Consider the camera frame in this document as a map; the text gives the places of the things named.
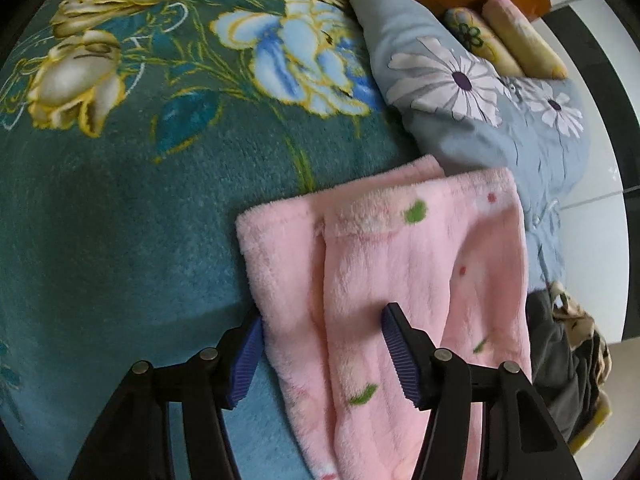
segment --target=pink blanket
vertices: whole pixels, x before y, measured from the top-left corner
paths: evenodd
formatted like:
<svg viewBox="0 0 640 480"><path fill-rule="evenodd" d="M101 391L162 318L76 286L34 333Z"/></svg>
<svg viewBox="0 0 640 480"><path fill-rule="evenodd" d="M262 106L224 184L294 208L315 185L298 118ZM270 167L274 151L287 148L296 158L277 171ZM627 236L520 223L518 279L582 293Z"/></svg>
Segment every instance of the pink blanket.
<svg viewBox="0 0 640 480"><path fill-rule="evenodd" d="M425 156L255 207L236 223L268 359L318 480L408 480L428 412L402 394L380 332L409 322L468 362L530 376L522 210L508 170L444 178ZM465 479L476 477L472 410Z"/></svg>

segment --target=purple flower center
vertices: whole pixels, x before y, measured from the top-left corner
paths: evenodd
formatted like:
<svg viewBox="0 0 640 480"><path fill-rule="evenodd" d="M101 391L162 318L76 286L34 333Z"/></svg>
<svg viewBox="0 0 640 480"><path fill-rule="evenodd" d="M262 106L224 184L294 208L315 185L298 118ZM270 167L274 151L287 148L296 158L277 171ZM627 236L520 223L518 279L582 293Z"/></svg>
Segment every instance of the purple flower center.
<svg viewBox="0 0 640 480"><path fill-rule="evenodd" d="M553 99L549 99L547 101L549 103L549 106L551 106L556 112L559 112L560 110L562 110L562 107L556 103Z"/></svg>
<svg viewBox="0 0 640 480"><path fill-rule="evenodd" d="M462 72L454 72L451 75L453 76L453 81L456 82L456 85L462 88L465 92L471 92L473 87L471 86L471 81L469 81L469 78L466 75Z"/></svg>

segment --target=yellow bolster pillow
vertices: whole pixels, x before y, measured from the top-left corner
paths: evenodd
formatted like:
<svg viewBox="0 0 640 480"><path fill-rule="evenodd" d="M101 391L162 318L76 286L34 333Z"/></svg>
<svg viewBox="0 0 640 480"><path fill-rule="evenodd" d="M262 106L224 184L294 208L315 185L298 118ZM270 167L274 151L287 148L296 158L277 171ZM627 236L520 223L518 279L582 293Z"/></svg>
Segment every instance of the yellow bolster pillow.
<svg viewBox="0 0 640 480"><path fill-rule="evenodd" d="M524 77L518 62L478 14L457 7L449 9L442 21L469 52L491 62L498 74Z"/></svg>
<svg viewBox="0 0 640 480"><path fill-rule="evenodd" d="M482 16L527 77L565 79L566 66L511 0L488 0Z"/></svg>

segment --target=green floral blanket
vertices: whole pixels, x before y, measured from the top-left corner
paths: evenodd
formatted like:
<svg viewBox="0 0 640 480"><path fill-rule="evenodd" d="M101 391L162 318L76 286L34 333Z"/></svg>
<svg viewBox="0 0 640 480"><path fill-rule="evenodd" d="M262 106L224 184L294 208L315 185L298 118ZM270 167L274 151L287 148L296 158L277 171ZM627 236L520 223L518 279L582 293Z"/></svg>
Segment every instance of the green floral blanket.
<svg viewBox="0 0 640 480"><path fill-rule="evenodd" d="M239 213L417 156L347 0L47 0L0 84L0 416L40 480L130 364L241 320ZM244 478L310 478L266 362L226 421Z"/></svg>

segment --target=metal screw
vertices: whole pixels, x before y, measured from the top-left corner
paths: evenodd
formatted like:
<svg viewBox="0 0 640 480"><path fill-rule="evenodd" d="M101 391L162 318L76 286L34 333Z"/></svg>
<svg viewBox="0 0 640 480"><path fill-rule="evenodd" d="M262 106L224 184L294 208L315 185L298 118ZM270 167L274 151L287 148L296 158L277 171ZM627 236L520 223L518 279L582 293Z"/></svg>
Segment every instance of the metal screw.
<svg viewBox="0 0 640 480"><path fill-rule="evenodd" d="M203 361L213 361L216 357L218 357L218 351L215 348L209 347L200 350L200 358Z"/></svg>
<svg viewBox="0 0 640 480"><path fill-rule="evenodd" d="M504 369L507 370L510 374L517 374L520 371L520 366L514 361L505 361Z"/></svg>
<svg viewBox="0 0 640 480"><path fill-rule="evenodd" d="M147 370L149 370L149 363L146 361L138 361L131 367L131 371L136 375L142 375L146 373Z"/></svg>
<svg viewBox="0 0 640 480"><path fill-rule="evenodd" d="M438 361L443 361L444 363L446 363L447 361L451 361L453 354L447 350L446 348L438 348L434 353L433 356L438 360Z"/></svg>

